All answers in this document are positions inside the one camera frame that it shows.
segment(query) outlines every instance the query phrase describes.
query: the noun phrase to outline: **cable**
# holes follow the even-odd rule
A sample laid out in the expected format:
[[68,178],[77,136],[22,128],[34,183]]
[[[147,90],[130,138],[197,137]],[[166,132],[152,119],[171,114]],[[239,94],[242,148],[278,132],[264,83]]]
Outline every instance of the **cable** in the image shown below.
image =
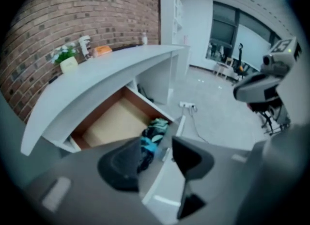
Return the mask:
[[199,134],[199,132],[198,132],[198,130],[197,130],[197,126],[196,126],[195,118],[194,118],[194,112],[197,112],[197,111],[198,111],[197,107],[196,107],[195,105],[193,105],[193,106],[191,106],[191,107],[189,108],[189,115],[190,115],[190,116],[192,117],[192,119],[193,119],[194,127],[195,127],[195,130],[196,130],[196,133],[197,133],[198,137],[199,137],[200,139],[202,139],[204,142],[209,143],[206,139],[204,139],[202,136],[200,136],[200,134]]

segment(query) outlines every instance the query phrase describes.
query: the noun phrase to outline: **orange box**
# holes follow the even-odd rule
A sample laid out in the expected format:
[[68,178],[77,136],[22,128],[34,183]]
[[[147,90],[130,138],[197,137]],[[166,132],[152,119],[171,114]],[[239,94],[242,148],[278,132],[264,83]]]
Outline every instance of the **orange box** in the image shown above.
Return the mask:
[[112,52],[112,49],[105,45],[105,46],[98,46],[95,49],[93,49],[93,56],[94,57],[100,57],[106,53],[110,53]]

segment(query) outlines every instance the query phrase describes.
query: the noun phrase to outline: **large window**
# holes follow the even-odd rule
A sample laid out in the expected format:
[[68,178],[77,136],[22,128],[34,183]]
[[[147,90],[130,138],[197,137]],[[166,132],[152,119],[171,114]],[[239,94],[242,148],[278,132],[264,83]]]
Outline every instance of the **large window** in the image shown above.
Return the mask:
[[240,13],[239,23],[245,27],[248,27],[250,30],[254,31],[256,34],[260,35],[269,42],[272,31],[257,19],[245,13]]
[[235,24],[236,10],[223,4],[213,4],[213,19]]
[[206,58],[224,61],[232,57],[238,26],[243,25],[273,46],[281,38],[256,18],[234,7],[214,2],[210,44]]
[[232,45],[235,26],[213,20],[211,38]]

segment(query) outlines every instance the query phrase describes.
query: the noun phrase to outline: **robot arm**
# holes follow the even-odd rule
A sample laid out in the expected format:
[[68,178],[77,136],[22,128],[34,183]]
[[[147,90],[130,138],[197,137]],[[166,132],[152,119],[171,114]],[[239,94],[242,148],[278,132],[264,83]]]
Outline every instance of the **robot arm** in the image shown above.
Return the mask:
[[287,123],[288,114],[276,88],[293,68],[300,52],[296,37],[279,41],[263,57],[261,71],[236,84],[235,99],[249,104],[254,112],[268,111],[279,124]]

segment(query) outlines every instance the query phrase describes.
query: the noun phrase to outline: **red brick wall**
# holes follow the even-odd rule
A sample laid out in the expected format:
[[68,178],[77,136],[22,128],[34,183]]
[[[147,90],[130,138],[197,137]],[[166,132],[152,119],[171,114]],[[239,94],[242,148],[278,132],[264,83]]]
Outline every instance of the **red brick wall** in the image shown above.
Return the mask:
[[2,46],[1,92],[27,122],[48,81],[61,74],[50,63],[53,49],[83,35],[93,47],[139,43],[143,31],[158,44],[158,27],[158,0],[27,0]]

